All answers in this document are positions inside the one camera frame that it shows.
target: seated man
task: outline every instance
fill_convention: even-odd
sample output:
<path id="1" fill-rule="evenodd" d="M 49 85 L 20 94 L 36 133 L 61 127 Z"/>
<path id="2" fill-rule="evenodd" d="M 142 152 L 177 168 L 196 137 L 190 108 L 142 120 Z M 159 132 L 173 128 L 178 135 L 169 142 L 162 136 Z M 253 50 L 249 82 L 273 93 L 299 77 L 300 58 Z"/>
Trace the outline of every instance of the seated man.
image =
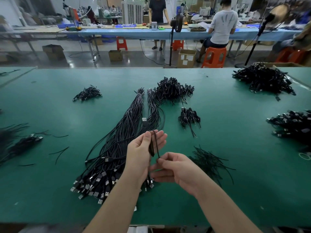
<path id="1" fill-rule="evenodd" d="M 310 50 L 311 49 L 311 11 L 308 12 L 309 23 L 306 24 L 303 31 L 297 36 L 293 36 L 289 40 L 277 42 L 272 47 L 272 51 L 266 58 L 266 62 L 274 62 L 278 54 L 286 47 L 292 47 L 294 50 Z"/>
<path id="2" fill-rule="evenodd" d="M 231 10 L 231 0 L 221 0 L 221 11 L 218 11 L 208 28 L 208 34 L 212 33 L 212 37 L 203 42 L 200 56 L 196 60 L 201 62 L 201 58 L 208 47 L 223 48 L 228 45 L 229 34 L 234 34 L 236 24 L 238 23 L 238 13 Z"/>

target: standing man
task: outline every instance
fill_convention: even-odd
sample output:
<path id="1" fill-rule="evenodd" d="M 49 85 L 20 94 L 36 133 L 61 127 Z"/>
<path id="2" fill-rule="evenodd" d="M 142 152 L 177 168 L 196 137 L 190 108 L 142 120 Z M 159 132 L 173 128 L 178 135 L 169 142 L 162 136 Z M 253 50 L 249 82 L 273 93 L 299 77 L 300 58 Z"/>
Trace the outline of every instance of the standing man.
<path id="1" fill-rule="evenodd" d="M 236 24 L 238 23 L 238 13 L 231 10 L 231 0 L 221 0 L 221 11 L 218 11 L 208 28 L 208 34 L 212 34 L 211 38 L 207 38 L 201 47 L 200 56 L 196 60 L 201 62 L 201 58 L 208 47 L 224 48 L 228 45 L 229 35 L 234 34 Z"/>
<path id="2" fill-rule="evenodd" d="M 143 8 L 144 15 L 147 15 L 149 11 L 148 0 L 145 0 L 145 5 Z"/>
<path id="3" fill-rule="evenodd" d="M 169 15 L 167 13 L 166 10 L 166 3 L 165 0 L 150 0 L 149 2 L 149 23 L 151 24 L 151 22 L 157 22 L 159 23 L 163 23 L 163 12 L 165 15 L 165 18 L 167 20 L 167 22 L 170 24 L 170 19 L 169 19 Z M 157 41 L 155 40 L 155 46 L 152 48 L 157 49 Z M 163 40 L 160 41 L 160 48 L 159 50 L 163 50 Z"/>

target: human hand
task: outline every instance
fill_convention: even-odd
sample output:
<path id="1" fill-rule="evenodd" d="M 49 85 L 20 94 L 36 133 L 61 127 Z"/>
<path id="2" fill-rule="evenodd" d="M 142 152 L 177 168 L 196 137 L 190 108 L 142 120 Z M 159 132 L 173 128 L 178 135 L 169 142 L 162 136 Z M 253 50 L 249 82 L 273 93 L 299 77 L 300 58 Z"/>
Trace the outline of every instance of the human hand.
<path id="1" fill-rule="evenodd" d="M 158 149 L 162 149 L 166 144 L 167 134 L 162 130 L 154 130 L 157 137 Z M 126 163 L 124 172 L 126 176 L 130 176 L 139 187 L 146 180 L 148 174 L 148 167 L 150 165 L 151 156 L 149 154 L 149 144 L 152 140 L 154 151 L 156 149 L 156 141 L 154 132 L 145 132 L 127 146 Z"/>
<path id="2" fill-rule="evenodd" d="M 202 181 L 211 180 L 201 168 L 194 164 L 187 156 L 179 153 L 167 152 L 150 167 L 150 177 L 157 182 L 176 182 L 185 191 L 198 199 Z"/>

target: orange plastic stool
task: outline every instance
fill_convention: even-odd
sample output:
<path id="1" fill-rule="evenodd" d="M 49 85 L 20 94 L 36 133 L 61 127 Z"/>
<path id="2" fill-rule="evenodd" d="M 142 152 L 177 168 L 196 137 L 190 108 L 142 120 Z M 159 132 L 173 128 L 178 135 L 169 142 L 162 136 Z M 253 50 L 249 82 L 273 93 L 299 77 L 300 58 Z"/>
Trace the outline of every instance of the orange plastic stool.
<path id="1" fill-rule="evenodd" d="M 290 47 L 282 50 L 276 59 L 276 63 L 288 63 L 293 62 L 299 64 L 304 57 L 306 51 L 305 50 L 293 50 Z"/>
<path id="2" fill-rule="evenodd" d="M 184 48 L 184 40 L 181 41 L 181 40 L 174 40 L 173 41 L 173 50 L 177 50 L 178 48 Z"/>
<path id="3" fill-rule="evenodd" d="M 208 54 L 212 53 L 211 58 L 209 60 L 207 60 Z M 223 68 L 224 64 L 225 64 L 225 59 L 226 59 L 226 53 L 227 53 L 227 48 L 213 48 L 213 47 L 209 47 L 206 50 L 205 53 L 205 58 L 203 61 L 203 64 L 201 66 L 201 68 L 208 67 L 208 68 Z M 220 55 L 223 54 L 223 58 L 222 61 L 219 61 Z"/>
<path id="4" fill-rule="evenodd" d="M 117 49 L 119 50 L 120 48 L 125 48 L 125 50 L 127 50 L 126 40 L 124 38 L 117 37 Z"/>

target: gray floor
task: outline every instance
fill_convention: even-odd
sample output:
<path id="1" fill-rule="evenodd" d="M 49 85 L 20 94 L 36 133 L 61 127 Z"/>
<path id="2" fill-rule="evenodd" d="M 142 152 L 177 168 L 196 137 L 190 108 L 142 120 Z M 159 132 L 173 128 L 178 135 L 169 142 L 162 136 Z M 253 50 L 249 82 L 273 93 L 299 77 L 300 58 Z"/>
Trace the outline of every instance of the gray floor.
<path id="1" fill-rule="evenodd" d="M 184 44 L 184 48 L 200 50 L 201 44 L 188 40 Z M 49 61 L 45 52 L 42 51 L 42 46 L 48 44 L 61 45 L 64 49 L 66 59 L 62 61 Z M 88 44 L 77 41 L 56 41 L 45 40 L 32 42 L 32 45 L 38 55 L 38 58 L 30 51 L 27 43 L 18 43 L 21 54 L 16 51 L 16 48 L 9 41 L 0 42 L 0 51 L 9 51 L 13 56 L 8 63 L 1 64 L 2 66 L 38 66 L 38 68 L 80 68 L 80 67 L 163 67 L 169 63 L 169 42 L 166 43 L 166 51 L 151 50 L 154 43 L 150 40 L 127 40 L 128 51 L 123 51 L 123 61 L 110 62 L 108 51 L 116 49 L 116 43 L 104 43 L 99 46 L 100 56 L 96 57 L 93 62 L 91 54 L 88 52 Z M 234 43 L 232 53 L 235 54 L 238 44 Z M 242 45 L 239 54 L 247 46 Z M 234 67 L 236 63 L 244 63 L 251 50 L 249 46 L 236 60 L 233 57 L 226 57 L 225 67 Z M 250 63 L 263 61 L 269 54 L 271 46 L 257 45 L 254 54 L 251 57 Z M 173 51 L 172 64 L 176 65 L 179 51 Z M 200 67 L 201 64 L 195 63 L 194 67 Z"/>

